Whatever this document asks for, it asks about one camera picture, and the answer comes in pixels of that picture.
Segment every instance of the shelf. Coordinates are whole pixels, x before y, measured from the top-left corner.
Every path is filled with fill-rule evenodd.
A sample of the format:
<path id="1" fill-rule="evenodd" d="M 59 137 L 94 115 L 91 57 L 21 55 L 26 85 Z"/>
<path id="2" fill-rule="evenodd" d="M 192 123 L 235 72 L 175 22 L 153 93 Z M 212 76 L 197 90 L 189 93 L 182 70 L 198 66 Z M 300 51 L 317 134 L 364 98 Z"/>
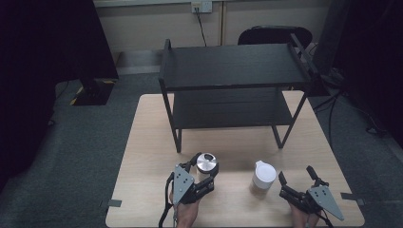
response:
<path id="1" fill-rule="evenodd" d="M 175 92 L 176 129 L 285 125 L 291 113 L 279 88 Z"/>
<path id="2" fill-rule="evenodd" d="M 163 58 L 161 74 L 168 91 L 311 82 L 290 44 L 167 48 Z"/>

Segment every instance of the electrical outlet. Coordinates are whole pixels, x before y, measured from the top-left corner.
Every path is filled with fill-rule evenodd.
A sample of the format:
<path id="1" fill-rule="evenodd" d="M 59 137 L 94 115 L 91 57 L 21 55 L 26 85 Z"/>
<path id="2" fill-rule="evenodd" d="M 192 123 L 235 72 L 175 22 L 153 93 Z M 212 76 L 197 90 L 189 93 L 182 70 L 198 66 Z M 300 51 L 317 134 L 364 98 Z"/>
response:
<path id="1" fill-rule="evenodd" d="M 202 2 L 191 2 L 190 6 L 193 13 L 196 13 L 196 9 L 198 9 L 199 12 L 202 12 Z"/>
<path id="2" fill-rule="evenodd" d="M 213 11 L 213 2 L 211 1 L 191 2 L 190 6 L 193 13 L 196 13 L 196 9 L 199 9 L 199 13 L 209 13 Z"/>
<path id="3" fill-rule="evenodd" d="M 213 3 L 212 2 L 201 2 L 201 12 L 212 12 Z"/>

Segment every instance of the white cup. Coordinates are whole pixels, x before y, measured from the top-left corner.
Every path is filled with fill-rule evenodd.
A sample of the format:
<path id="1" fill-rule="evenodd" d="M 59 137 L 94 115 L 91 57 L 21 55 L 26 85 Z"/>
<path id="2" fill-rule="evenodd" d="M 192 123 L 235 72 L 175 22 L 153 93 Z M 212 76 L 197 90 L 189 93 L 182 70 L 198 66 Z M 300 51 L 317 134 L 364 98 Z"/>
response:
<path id="1" fill-rule="evenodd" d="M 276 175 L 276 169 L 272 165 L 257 161 L 255 173 L 249 187 L 251 193 L 258 198 L 264 197 L 275 181 Z"/>

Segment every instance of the metal can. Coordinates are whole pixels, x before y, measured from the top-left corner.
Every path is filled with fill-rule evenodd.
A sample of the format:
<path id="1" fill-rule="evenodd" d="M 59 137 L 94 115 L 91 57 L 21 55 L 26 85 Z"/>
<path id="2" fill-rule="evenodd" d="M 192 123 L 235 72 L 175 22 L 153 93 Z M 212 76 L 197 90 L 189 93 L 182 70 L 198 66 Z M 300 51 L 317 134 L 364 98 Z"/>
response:
<path id="1" fill-rule="evenodd" d="M 209 153 L 202 153 L 197 160 L 197 177 L 199 181 L 203 181 L 210 177 L 212 171 L 217 167 L 217 159 Z"/>

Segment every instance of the table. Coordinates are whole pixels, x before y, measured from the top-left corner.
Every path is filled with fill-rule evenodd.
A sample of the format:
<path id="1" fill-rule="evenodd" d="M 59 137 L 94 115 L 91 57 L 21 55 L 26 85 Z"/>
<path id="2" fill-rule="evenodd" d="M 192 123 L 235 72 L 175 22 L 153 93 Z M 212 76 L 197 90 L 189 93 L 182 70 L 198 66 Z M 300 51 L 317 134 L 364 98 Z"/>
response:
<path id="1" fill-rule="evenodd" d="M 299 91 L 284 91 L 290 111 L 297 109 L 302 96 Z M 286 129 L 278 128 L 280 134 Z M 208 152 L 220 163 L 215 190 L 200 204 L 195 226 L 202 227 L 290 227 L 287 202 L 278 193 L 275 180 L 265 199 L 250 194 L 255 162 L 272 164 L 283 171 L 288 185 L 306 191 L 313 181 L 305 168 L 312 165 L 320 178 L 330 183 L 344 217 L 339 221 L 329 215 L 335 226 L 361 226 L 364 218 L 353 200 L 340 193 L 351 193 L 335 156 L 324 137 L 317 118 L 306 102 L 291 132 L 288 143 L 277 147 L 270 126 L 190 129 L 183 134 L 182 153 L 175 153 L 171 129 L 161 94 L 143 95 L 139 101 L 128 137 L 113 200 L 120 207 L 109 207 L 108 227 L 156 227 L 164 208 L 166 179 L 180 162 L 189 161 L 197 152 Z M 172 226 L 170 210 L 164 226 Z"/>

